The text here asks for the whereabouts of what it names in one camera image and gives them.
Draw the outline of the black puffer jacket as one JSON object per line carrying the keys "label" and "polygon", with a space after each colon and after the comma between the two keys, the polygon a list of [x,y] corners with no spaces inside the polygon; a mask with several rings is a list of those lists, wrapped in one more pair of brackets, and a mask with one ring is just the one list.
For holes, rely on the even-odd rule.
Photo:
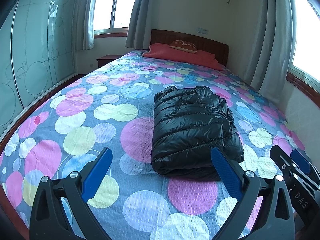
{"label": "black puffer jacket", "polygon": [[154,97],[151,166],[166,177],[218,181],[211,151],[241,163],[244,148],[233,113],[207,86],[170,86]]}

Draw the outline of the red wooden bed frame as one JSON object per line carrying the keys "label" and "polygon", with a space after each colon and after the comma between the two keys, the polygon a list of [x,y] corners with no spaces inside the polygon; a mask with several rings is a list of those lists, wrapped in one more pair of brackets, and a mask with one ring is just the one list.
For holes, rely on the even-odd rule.
{"label": "red wooden bed frame", "polygon": [[[74,77],[70,77],[66,81],[63,81],[60,85],[47,92],[44,96],[41,96],[39,100],[37,100],[32,106],[28,107],[28,109],[26,109],[21,116],[17,118],[17,121],[14,121],[14,124],[9,128],[9,131],[4,134],[4,137],[1,140],[1,161],[3,160],[2,155],[4,153],[5,146],[19,126],[55,93],[84,76],[85,74],[76,74]],[[1,186],[1,239],[29,239],[29,229],[26,227],[25,223],[8,200],[3,186]]]}

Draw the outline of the grey curtain left of window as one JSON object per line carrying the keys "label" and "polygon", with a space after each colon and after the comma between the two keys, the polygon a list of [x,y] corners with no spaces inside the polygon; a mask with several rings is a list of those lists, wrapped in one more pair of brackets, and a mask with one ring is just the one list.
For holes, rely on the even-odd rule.
{"label": "grey curtain left of window", "polygon": [[75,49],[90,50],[94,47],[94,10],[96,0],[76,0]]}

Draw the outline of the red blanket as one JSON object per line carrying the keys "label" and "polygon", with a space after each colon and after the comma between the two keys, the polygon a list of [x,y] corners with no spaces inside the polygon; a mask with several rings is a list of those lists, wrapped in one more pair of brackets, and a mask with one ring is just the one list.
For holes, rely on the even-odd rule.
{"label": "red blanket", "polygon": [[149,46],[149,51],[144,52],[142,56],[153,59],[189,63],[220,71],[224,69],[217,61],[214,54],[202,50],[198,50],[196,53],[189,53],[171,48],[168,44],[154,43]]}

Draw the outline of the red wooden nightstand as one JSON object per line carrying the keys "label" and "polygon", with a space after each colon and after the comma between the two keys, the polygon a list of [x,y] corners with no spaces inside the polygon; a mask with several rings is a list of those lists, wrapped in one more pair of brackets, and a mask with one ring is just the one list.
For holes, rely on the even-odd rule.
{"label": "red wooden nightstand", "polygon": [[103,67],[104,65],[121,58],[123,55],[105,55],[97,59],[98,68]]}

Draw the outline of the back wall window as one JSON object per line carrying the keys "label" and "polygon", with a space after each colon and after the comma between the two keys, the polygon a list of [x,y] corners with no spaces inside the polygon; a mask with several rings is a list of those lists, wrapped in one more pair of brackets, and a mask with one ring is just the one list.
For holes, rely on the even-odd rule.
{"label": "back wall window", "polygon": [[126,32],[135,0],[96,0],[93,29],[95,35]]}

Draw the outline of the grey curtain right wall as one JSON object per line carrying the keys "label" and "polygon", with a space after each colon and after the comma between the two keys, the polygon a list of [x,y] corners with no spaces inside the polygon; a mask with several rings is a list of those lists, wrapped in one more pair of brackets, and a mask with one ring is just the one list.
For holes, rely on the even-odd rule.
{"label": "grey curtain right wall", "polygon": [[244,81],[276,105],[280,103],[292,50],[290,0],[262,0]]}

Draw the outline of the white wall socket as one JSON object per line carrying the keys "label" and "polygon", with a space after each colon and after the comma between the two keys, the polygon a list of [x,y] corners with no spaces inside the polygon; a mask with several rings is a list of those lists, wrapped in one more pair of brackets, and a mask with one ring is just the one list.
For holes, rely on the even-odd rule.
{"label": "white wall socket", "polygon": [[209,30],[208,29],[204,29],[204,28],[200,28],[200,27],[197,27],[196,31],[200,34],[204,34],[204,35],[208,35],[209,33]]}

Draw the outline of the red embroidered pillow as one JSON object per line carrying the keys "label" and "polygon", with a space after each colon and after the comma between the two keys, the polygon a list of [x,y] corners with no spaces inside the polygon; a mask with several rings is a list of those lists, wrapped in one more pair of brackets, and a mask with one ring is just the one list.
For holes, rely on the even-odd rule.
{"label": "red embroidered pillow", "polygon": [[195,44],[184,40],[175,40],[169,45],[169,47],[188,53],[197,53]]}

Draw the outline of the wall window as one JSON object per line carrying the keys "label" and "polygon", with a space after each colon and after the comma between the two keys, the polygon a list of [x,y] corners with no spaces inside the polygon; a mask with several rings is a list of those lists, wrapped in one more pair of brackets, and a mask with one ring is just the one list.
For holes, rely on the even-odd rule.
{"label": "wall window", "polygon": [[288,78],[310,98],[319,98],[319,12],[308,0],[290,0],[293,52]]}
{"label": "wall window", "polygon": [[93,29],[95,35],[126,32],[135,0],[96,0]]}

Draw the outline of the frosted glass wardrobe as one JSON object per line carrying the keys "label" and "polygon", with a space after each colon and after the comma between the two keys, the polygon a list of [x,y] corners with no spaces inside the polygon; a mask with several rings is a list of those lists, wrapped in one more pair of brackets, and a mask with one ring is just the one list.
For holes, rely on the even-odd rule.
{"label": "frosted glass wardrobe", "polygon": [[75,74],[76,0],[17,0],[1,27],[1,132]]}

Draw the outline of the right wall window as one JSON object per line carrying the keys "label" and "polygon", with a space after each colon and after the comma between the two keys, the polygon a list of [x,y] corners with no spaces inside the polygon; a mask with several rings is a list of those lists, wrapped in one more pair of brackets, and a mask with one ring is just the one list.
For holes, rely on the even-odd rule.
{"label": "right wall window", "polygon": [[308,0],[290,0],[293,52],[288,78],[310,98],[319,98],[319,12]]}

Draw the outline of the grey curtain beside headboard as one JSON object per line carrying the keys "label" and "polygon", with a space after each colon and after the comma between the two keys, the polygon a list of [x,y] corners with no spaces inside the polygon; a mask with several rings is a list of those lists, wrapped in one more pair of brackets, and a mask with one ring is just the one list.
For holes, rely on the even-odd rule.
{"label": "grey curtain beside headboard", "polygon": [[153,0],[135,0],[125,47],[133,49],[148,49],[151,38]]}

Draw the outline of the dark wooden headboard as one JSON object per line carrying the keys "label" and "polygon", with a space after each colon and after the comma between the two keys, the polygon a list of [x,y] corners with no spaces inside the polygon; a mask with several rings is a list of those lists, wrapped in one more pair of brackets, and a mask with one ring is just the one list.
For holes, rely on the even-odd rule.
{"label": "dark wooden headboard", "polygon": [[205,37],[200,37],[191,34],[180,33],[176,31],[169,30],[151,30],[150,44],[162,43],[171,44],[175,40],[183,40],[191,42],[195,45],[198,50],[206,51],[215,54],[217,61],[227,66],[229,46],[227,44],[214,41]]}

